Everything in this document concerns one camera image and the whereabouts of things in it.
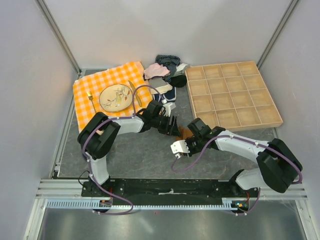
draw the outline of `cloth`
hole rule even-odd
[[[142,77],[144,68],[140,62],[129,62],[121,66],[110,68],[105,71],[96,72],[94,74],[84,76],[76,80],[73,84],[75,114],[78,122],[79,132],[84,129],[87,123],[97,112],[103,112],[110,117],[130,116],[134,113],[133,106],[130,105],[126,109],[118,112],[107,112],[99,103],[100,93],[107,87],[115,84],[123,84],[130,87],[128,81],[131,81],[137,88],[140,85],[145,85]],[[93,96],[93,104],[89,100],[87,92],[90,91]],[[147,87],[138,89],[138,95],[142,102],[142,107],[139,106],[137,99],[134,99],[135,109],[138,111],[146,108],[152,100],[152,95]]]
[[[170,85],[176,88],[182,88],[187,84],[186,75],[174,76],[171,78]]]
[[[144,78],[151,79],[153,77],[164,77],[169,74],[170,71],[165,66],[154,63],[144,70]]]
[[[176,71],[172,77],[184,75],[186,73],[187,68],[190,68],[189,64],[181,63],[179,66],[176,67]]]
[[[153,99],[156,101],[159,101],[159,94],[152,95]],[[172,90],[167,91],[166,93],[162,94],[162,97],[168,102],[168,103],[174,103],[177,98],[177,89],[175,87],[172,88]]]
[[[164,81],[160,76],[151,78],[149,80],[149,85],[156,88],[160,92],[160,94],[165,94],[166,92],[170,91],[173,88],[169,83]],[[150,88],[150,93],[157,94],[157,91]]]
[[[170,83],[171,78],[177,70],[177,66],[180,65],[180,58],[174,55],[157,55],[155,57],[155,62],[162,64],[170,71],[169,75],[162,78],[166,82]]]

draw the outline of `pink cloth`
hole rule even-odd
[[[153,77],[163,77],[169,74],[170,71],[165,66],[154,63],[144,70],[144,78],[152,79]]]

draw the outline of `polka dot fabric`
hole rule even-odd
[[[79,132],[84,129],[87,123],[95,115],[94,107],[97,112],[103,112],[110,117],[131,116],[134,113],[132,105],[118,112],[105,111],[99,103],[100,93],[105,88],[115,84],[123,84],[131,89],[128,81],[131,81],[135,88],[144,85],[146,83],[143,79],[143,72],[144,70],[140,62],[129,62],[122,66],[96,72],[76,80],[73,84],[73,95]],[[93,96],[94,107],[88,98],[88,91],[90,91]],[[137,92],[142,102],[142,107],[140,107],[137,99],[134,98],[135,109],[138,111],[141,108],[147,107],[148,103],[152,100],[152,95],[146,87],[138,89]]]

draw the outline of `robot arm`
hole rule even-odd
[[[298,176],[297,171],[288,162],[261,146],[267,146],[280,152],[300,171],[302,170],[301,164],[290,149],[277,138],[271,142],[258,141],[239,136],[222,127],[216,126],[214,129],[210,129],[200,118],[192,121],[188,128],[193,136],[186,140],[176,141],[171,145],[171,150],[177,158],[180,158],[181,155],[192,156],[201,152],[208,141],[215,138],[207,148],[235,153],[258,164],[258,168],[239,170],[231,178],[230,181],[235,183],[235,194],[238,187],[248,190],[264,186],[269,186],[279,193],[284,193]]]
[[[152,100],[147,108],[141,109],[135,116],[127,117],[127,119],[112,120],[100,128],[100,132],[95,132],[85,150],[90,157],[88,161],[97,182],[103,184],[109,178],[106,155],[110,151],[117,135],[143,133],[150,128],[156,128],[161,134],[180,137],[177,117],[171,115],[171,110],[174,107],[175,104],[171,102],[162,104]],[[84,147],[89,135],[108,118],[102,112],[97,112],[93,116],[77,138],[81,148]]]

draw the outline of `white wall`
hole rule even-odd
[[[320,2],[300,1],[261,73],[283,118],[278,129],[303,166],[320,224]]]
[[[20,240],[76,73],[34,0],[2,1],[0,23],[0,238]]]
[[[258,61],[290,0],[46,0],[82,68]]]

